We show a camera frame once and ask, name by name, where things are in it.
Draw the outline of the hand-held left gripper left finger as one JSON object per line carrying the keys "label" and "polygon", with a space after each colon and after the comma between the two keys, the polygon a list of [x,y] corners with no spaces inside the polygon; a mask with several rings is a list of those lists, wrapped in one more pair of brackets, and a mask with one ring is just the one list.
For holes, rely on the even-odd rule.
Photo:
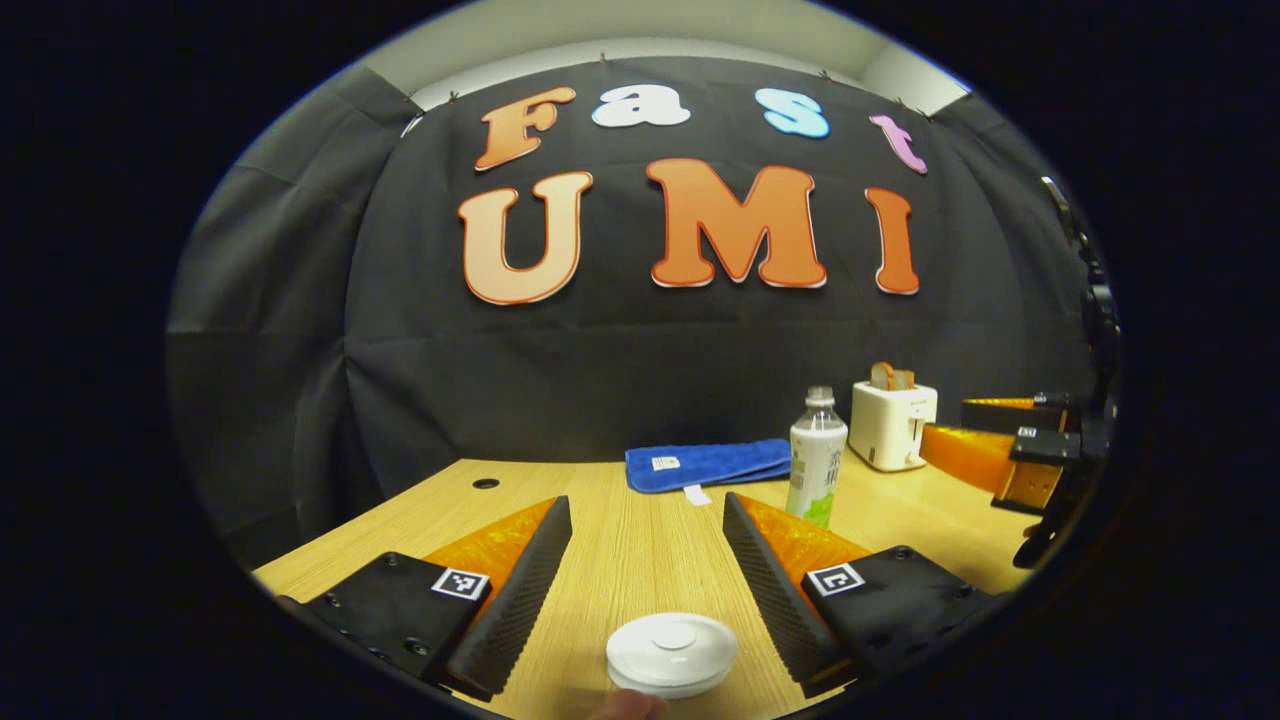
{"label": "hand-held left gripper left finger", "polygon": [[556,496],[425,557],[387,551],[311,600],[283,594],[307,626],[443,691],[500,694],[573,534]]}

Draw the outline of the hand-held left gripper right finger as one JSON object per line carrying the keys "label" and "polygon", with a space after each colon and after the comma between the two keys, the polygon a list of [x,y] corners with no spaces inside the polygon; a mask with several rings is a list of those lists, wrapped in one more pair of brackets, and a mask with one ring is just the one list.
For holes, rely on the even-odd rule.
{"label": "hand-held left gripper right finger", "polygon": [[1000,598],[910,546],[870,552],[736,492],[724,496],[722,530],[780,659],[808,698],[902,671]]}

